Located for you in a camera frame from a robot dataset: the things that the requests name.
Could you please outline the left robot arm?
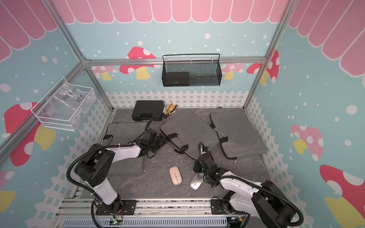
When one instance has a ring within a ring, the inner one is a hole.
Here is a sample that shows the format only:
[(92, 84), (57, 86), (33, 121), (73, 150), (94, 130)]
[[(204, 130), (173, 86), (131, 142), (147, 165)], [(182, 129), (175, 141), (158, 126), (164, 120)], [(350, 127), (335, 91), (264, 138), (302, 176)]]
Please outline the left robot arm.
[(122, 211), (123, 203), (119, 194), (113, 189), (108, 173), (113, 163), (126, 159), (155, 154), (167, 143), (167, 139), (152, 129), (146, 129), (133, 141), (127, 144), (93, 146), (69, 165), (67, 180), (84, 188), (95, 196), (99, 207), (109, 214), (115, 215)]

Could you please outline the pink mouse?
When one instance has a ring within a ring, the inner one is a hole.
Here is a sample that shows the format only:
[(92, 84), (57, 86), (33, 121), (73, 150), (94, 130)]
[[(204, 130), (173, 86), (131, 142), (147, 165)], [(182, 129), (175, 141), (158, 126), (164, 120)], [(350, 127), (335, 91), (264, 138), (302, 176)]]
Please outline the pink mouse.
[(174, 185), (179, 185), (182, 183), (182, 177), (177, 166), (171, 167), (169, 172)]

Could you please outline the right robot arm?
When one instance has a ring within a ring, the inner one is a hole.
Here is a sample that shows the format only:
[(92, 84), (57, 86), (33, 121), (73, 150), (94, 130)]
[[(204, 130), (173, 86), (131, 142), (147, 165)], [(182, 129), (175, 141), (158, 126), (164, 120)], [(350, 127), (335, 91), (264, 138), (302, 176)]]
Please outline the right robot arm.
[(199, 157), (194, 171), (203, 174), (203, 181), (212, 188), (221, 186), (229, 192), (222, 198), (222, 206), (229, 214), (244, 212), (258, 217), (267, 228), (298, 227), (304, 216), (271, 181), (254, 182), (234, 175), (214, 162), (209, 148), (198, 144)]

